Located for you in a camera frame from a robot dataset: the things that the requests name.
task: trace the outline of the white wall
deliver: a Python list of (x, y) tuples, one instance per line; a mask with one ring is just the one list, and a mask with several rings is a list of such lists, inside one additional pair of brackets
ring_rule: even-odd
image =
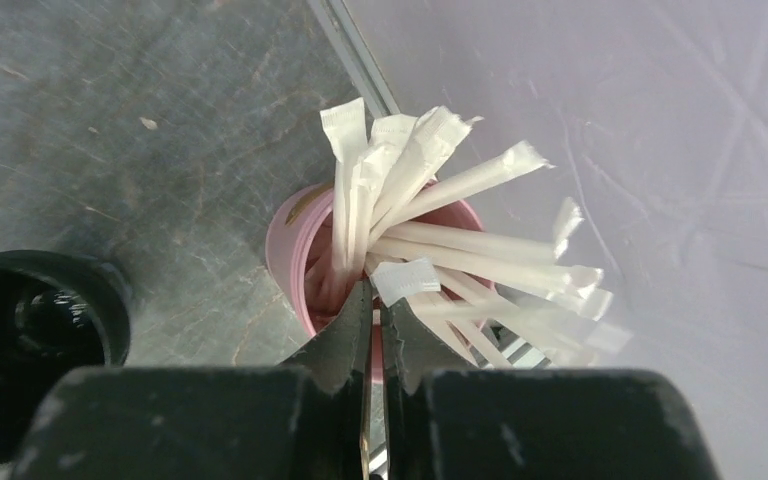
[(634, 335), (603, 362), (666, 374), (723, 476), (768, 478), (768, 1), (345, 1), (403, 112), (487, 118), (446, 172), (521, 138), (559, 166), (473, 203), (545, 236), (576, 197), (568, 260)]

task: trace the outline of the pink cup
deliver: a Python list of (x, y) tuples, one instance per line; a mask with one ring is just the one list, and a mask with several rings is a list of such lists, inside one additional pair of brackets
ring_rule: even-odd
[[(275, 283), (289, 297), (299, 321), (311, 338), (327, 324), (328, 318), (317, 315), (308, 307), (304, 277), (311, 263), (311, 245), (316, 233), (331, 215), (333, 198), (331, 185), (302, 189), (281, 205), (266, 232), (266, 266)], [(478, 215), (463, 200), (426, 213), (416, 220), (464, 230), (484, 230)], [(488, 287), (493, 285), (485, 279), (478, 280)], [(381, 383), (383, 378), (380, 338), (381, 327), (373, 325), (372, 379), (376, 383)]]

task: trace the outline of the drinking straw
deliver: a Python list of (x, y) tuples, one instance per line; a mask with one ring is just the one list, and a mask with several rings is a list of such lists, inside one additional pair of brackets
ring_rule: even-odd
[(371, 241), (377, 240), (392, 225), (394, 216), (452, 156), (470, 129), (446, 107), (437, 107), (426, 120), (417, 121), (375, 203)]
[[(438, 295), (442, 298), (442, 302), (444, 305), (452, 303), (452, 301), (449, 300), (449, 298), (446, 296), (445, 293), (441, 292)], [(475, 318), (484, 319), (485, 317), (479, 316)], [(511, 365), (511, 362), (508, 361), (507, 358), (505, 358), (502, 352), (500, 352), (499, 349), (496, 348), (495, 345), (493, 345), (493, 342), (491, 342), (490, 339), (488, 339), (484, 335), (484, 333), (481, 331), (481, 329), (478, 328), (478, 326), (474, 323), (475, 319), (473, 319), (473, 321), (467, 321), (467, 322), (453, 322), (453, 321), (450, 321), (450, 322), (461, 333), (461, 335), (463, 335), (464, 338), (469, 343), (471, 343), (476, 350), (478, 350), (478, 353), (480, 353), (487, 360), (487, 362), (490, 365), (492, 365), (494, 368), (513, 367), (513, 365)]]
[[(334, 173), (334, 206), (332, 227), (332, 269), (337, 284), (346, 283), (348, 277), (348, 189), (350, 188), (353, 165), (360, 153), (366, 149), (366, 110), (363, 98), (320, 112), (322, 130), (331, 143), (336, 157)], [(337, 302), (340, 288), (332, 288), (329, 305)]]
[(386, 177), (387, 157), (393, 157), (394, 149), (389, 143), (380, 143), (367, 149), (358, 159), (357, 176), (350, 189), (350, 199), (354, 203), (354, 214), (350, 222), (349, 274), (352, 278), (363, 270), (364, 257), (369, 243), (369, 231), (372, 227), (372, 210)]
[(552, 243), (420, 222), (394, 225), (384, 232), (384, 237), (441, 245), (473, 253), (486, 252), (494, 258), (523, 263), (551, 264), (557, 260), (556, 246)]
[(453, 301), (446, 299), (443, 304), (421, 305), (414, 309), (416, 315), (428, 318), (439, 318), (449, 322), (463, 323), (475, 322), (485, 318), (495, 318), (498, 315), (508, 315), (518, 312), (519, 307), (511, 308), (509, 302), (488, 301), (480, 305), (473, 305), (466, 301)]
[(487, 255), (395, 238), (382, 238), (370, 251), (406, 260), (427, 256), (435, 265), (471, 273), (526, 293), (549, 291), (586, 295), (602, 278), (602, 271), (595, 268), (521, 265)]
[(554, 350), (575, 352), (581, 348), (578, 342), (551, 328), (551, 317), (556, 314), (552, 309), (519, 307), (464, 272), (438, 267), (437, 275), (443, 286), (467, 302), (475, 305), (506, 302), (510, 313), (492, 318), (543, 352), (553, 362), (559, 360)]
[[(435, 305), (439, 303), (439, 297), (434, 293), (420, 293), (408, 298), (408, 304), (411, 310), (415, 308), (424, 308), (426, 305)], [(426, 320), (420, 315), (416, 315), (423, 325), (425, 325), (431, 332), (449, 346), (455, 353), (465, 358), (469, 363), (478, 366), (475, 361), (475, 357), (469, 353), (469, 349), (461, 342), (458, 336), (455, 334), (452, 327), (446, 322), (440, 322), (434, 319)]]
[(394, 214), (392, 224), (416, 218), (541, 167), (554, 168), (528, 142), (519, 142), (498, 157), (419, 192), (407, 206)]

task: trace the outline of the black container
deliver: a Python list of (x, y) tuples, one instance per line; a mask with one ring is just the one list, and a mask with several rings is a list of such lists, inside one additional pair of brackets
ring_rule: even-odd
[(124, 284), (109, 281), (111, 273), (91, 259), (0, 253), (0, 463), (66, 372), (124, 363), (130, 323)]

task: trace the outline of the paper straw wrapper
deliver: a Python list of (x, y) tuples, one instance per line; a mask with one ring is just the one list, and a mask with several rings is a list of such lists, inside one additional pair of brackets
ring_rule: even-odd
[(444, 205), (531, 173), (541, 167), (554, 168), (525, 141), (498, 157), (432, 185), (416, 195), (405, 208), (396, 212), (392, 224), (398, 224)]
[(372, 227), (372, 209), (386, 176), (383, 157), (390, 155), (393, 146), (379, 144), (368, 148), (355, 165), (352, 185), (349, 190), (349, 272), (352, 277), (360, 275), (369, 243)]
[(369, 143), (372, 146), (389, 143), (396, 148), (398, 153), (401, 153), (408, 143), (416, 120), (416, 117), (403, 114), (377, 118), (372, 122)]
[(519, 311), (519, 307), (513, 306), (512, 308), (509, 302), (488, 301), (480, 305), (473, 305), (466, 301), (447, 299), (444, 305), (425, 305), (414, 310), (414, 313), (452, 323), (464, 323), (479, 322), (487, 318), (495, 318), (499, 315), (510, 315), (512, 312), (515, 313), (517, 311)]
[(551, 243), (420, 222), (394, 225), (384, 232), (384, 238), (441, 245), (478, 254), (487, 252), (494, 258), (523, 263), (555, 263), (557, 254), (563, 253), (556, 251), (556, 246)]
[(319, 112), (322, 130), (337, 159), (334, 173), (332, 268), (337, 281), (348, 275), (348, 183), (352, 165), (366, 148), (366, 111), (362, 98)]
[(427, 256), (435, 265), (471, 273), (527, 293), (546, 290), (584, 295), (592, 291), (602, 279), (602, 271), (599, 269), (516, 265), (486, 255), (394, 238), (382, 238), (370, 251), (406, 260)]
[(581, 344), (552, 329), (557, 310), (523, 309), (463, 272), (438, 267), (437, 275), (443, 286), (469, 303), (507, 303), (510, 313), (491, 318), (539, 349), (553, 363), (576, 358), (581, 350)]
[[(448, 297), (446, 297), (446, 294), (439, 293), (440, 296), (440, 303), (438, 305), (435, 305), (432, 308), (436, 308), (438, 311), (445, 311), (447, 308), (449, 308), (451, 305), (456, 305), (457, 302), (453, 302), (449, 300)], [(437, 318), (439, 321), (445, 322), (444, 316), (438, 315)], [(428, 321), (433, 321), (433, 317), (426, 316), (426, 319)], [(513, 365), (511, 365), (511, 362), (508, 361), (507, 358), (505, 358), (504, 355), (502, 355), (502, 352), (499, 351), (498, 348), (496, 348), (495, 345), (493, 345), (493, 342), (488, 339), (484, 333), (481, 331), (480, 328), (474, 323), (476, 320), (473, 319), (472, 321), (465, 321), (465, 322), (452, 322), (452, 326), (457, 329), (463, 337), (472, 344), (472, 346), (478, 350), (478, 353), (483, 356), (487, 362), (494, 368), (511, 368)]]
[[(439, 297), (433, 293), (420, 293), (408, 298), (408, 304), (410, 304), (411, 310), (416, 308), (423, 308), (426, 305), (437, 305), (440, 302)], [(437, 320), (426, 320), (420, 315), (416, 315), (423, 325), (431, 330), (434, 335), (449, 346), (455, 353), (466, 359), (469, 363), (478, 366), (475, 361), (475, 357), (469, 353), (469, 349), (461, 342), (452, 327), (446, 322), (440, 322)]]
[(418, 121), (413, 134), (390, 170), (373, 211), (371, 241), (393, 224), (395, 215), (428, 183), (469, 134), (471, 127), (446, 107)]
[(418, 293), (440, 291), (437, 272), (427, 258), (407, 263), (380, 262), (369, 278), (385, 307)]

